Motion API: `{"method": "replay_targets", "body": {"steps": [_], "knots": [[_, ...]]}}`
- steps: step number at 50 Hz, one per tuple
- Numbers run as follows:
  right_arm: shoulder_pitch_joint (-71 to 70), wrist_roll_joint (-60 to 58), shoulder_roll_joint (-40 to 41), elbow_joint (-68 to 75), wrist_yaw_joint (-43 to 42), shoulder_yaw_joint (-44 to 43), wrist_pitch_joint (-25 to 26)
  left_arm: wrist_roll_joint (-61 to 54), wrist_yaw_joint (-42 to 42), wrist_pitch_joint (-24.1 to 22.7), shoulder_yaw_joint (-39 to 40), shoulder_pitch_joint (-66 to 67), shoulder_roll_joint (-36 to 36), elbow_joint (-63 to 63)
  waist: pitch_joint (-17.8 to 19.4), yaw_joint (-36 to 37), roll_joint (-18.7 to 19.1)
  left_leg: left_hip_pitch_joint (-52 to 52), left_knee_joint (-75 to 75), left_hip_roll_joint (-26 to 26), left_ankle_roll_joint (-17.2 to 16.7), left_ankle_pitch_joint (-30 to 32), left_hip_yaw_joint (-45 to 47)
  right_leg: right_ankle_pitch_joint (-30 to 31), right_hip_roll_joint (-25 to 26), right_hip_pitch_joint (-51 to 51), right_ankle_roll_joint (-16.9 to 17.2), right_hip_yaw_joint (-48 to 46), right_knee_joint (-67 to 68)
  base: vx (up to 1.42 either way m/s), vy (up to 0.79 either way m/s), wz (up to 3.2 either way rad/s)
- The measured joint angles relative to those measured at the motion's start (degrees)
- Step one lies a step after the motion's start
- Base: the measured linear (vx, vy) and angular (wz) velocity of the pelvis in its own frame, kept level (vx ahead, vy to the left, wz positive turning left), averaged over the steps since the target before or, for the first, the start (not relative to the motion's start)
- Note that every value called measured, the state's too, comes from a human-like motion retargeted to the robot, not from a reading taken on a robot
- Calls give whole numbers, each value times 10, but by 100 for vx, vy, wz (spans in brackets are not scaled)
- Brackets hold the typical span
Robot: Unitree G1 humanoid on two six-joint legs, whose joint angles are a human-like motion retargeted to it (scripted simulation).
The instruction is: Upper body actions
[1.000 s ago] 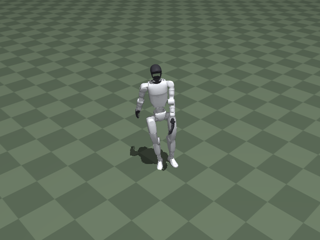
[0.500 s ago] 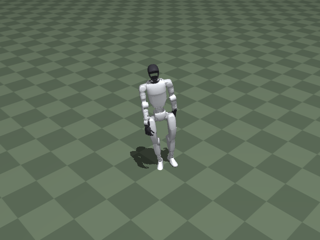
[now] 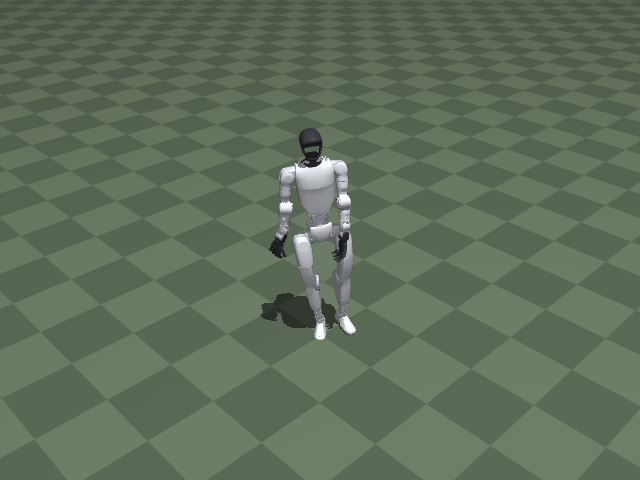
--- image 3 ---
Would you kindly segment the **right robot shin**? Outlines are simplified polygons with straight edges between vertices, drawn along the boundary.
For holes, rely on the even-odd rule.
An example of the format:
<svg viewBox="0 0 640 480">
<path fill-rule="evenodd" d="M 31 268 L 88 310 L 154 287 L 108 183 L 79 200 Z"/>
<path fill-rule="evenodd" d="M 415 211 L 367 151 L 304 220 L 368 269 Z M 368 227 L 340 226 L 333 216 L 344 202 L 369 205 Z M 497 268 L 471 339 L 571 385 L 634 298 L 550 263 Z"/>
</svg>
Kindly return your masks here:
<svg viewBox="0 0 640 480">
<path fill-rule="evenodd" d="M 319 319 L 321 319 L 321 322 L 323 324 L 323 314 L 321 309 L 322 297 L 321 297 L 320 287 L 319 289 L 316 288 L 316 290 L 314 289 L 314 287 L 306 288 L 306 293 L 307 293 L 310 307 L 314 311 L 317 324 L 319 322 Z"/>
</svg>

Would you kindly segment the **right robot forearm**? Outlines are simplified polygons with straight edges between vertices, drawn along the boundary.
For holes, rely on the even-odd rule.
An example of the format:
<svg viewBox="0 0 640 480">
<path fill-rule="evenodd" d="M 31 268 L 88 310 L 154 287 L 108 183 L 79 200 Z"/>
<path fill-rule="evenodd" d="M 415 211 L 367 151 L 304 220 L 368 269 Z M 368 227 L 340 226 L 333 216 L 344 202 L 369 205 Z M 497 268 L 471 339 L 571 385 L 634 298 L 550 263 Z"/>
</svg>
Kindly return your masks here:
<svg viewBox="0 0 640 480">
<path fill-rule="evenodd" d="M 282 241 L 284 235 L 286 235 L 290 231 L 289 220 L 290 215 L 281 214 L 281 203 L 278 208 L 278 231 L 276 233 L 276 237 Z"/>
</svg>

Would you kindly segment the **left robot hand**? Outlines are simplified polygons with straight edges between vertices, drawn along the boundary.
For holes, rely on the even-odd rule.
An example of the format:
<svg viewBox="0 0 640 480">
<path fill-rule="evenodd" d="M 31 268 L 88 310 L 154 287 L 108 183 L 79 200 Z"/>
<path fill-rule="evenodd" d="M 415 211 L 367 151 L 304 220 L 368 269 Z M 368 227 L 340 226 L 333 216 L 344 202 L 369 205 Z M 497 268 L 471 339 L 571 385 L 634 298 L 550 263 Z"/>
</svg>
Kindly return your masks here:
<svg viewBox="0 0 640 480">
<path fill-rule="evenodd" d="M 337 256 L 339 255 L 337 258 L 335 258 L 335 259 L 334 259 L 334 260 L 336 260 L 336 262 L 341 261 L 341 260 L 345 257 L 345 255 L 346 255 L 346 251 L 347 251 L 347 240 L 349 239 L 349 233 L 348 233 L 348 232 L 345 232 L 345 233 L 343 234 L 343 237 L 342 237 L 342 238 L 341 238 L 341 236 L 340 236 L 340 235 L 338 235 L 338 237 L 339 237 L 339 239 L 340 239 L 340 240 L 339 240 L 339 251 L 338 251 L 338 253 L 337 253 L 336 255 L 333 255 L 333 256 L 332 256 L 332 257 L 337 257 Z M 337 252 L 337 249 L 336 249 L 334 252 L 331 252 L 331 254 L 334 254 L 334 253 L 336 253 L 336 252 Z"/>
</svg>

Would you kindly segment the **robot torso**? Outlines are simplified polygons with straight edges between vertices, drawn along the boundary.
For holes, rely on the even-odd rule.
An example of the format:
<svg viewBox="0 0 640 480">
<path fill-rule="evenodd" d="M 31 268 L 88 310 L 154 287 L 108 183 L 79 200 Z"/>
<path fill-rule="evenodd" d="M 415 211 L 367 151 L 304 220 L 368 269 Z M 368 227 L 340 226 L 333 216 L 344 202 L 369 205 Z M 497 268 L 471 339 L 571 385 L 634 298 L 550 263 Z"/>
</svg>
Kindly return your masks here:
<svg viewBox="0 0 640 480">
<path fill-rule="evenodd" d="M 306 214 L 311 216 L 307 220 L 311 243 L 333 238 L 332 222 L 326 213 L 331 211 L 335 199 L 335 173 L 330 159 L 320 158 L 316 162 L 322 162 L 317 167 L 305 166 L 304 162 L 310 163 L 307 160 L 294 164 L 298 199 Z"/>
</svg>

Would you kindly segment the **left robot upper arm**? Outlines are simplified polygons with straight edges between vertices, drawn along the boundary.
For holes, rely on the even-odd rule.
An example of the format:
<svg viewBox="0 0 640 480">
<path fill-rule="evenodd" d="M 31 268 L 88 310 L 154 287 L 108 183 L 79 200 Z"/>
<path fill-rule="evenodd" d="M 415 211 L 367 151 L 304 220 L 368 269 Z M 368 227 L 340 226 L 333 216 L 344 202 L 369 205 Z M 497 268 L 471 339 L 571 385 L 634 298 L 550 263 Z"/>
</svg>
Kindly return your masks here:
<svg viewBox="0 0 640 480">
<path fill-rule="evenodd" d="M 350 207 L 350 198 L 347 195 L 348 192 L 348 169 L 347 165 L 342 160 L 330 160 L 334 168 L 334 173 L 337 174 L 336 189 L 338 197 L 335 199 L 335 204 L 339 209 Z"/>
</svg>

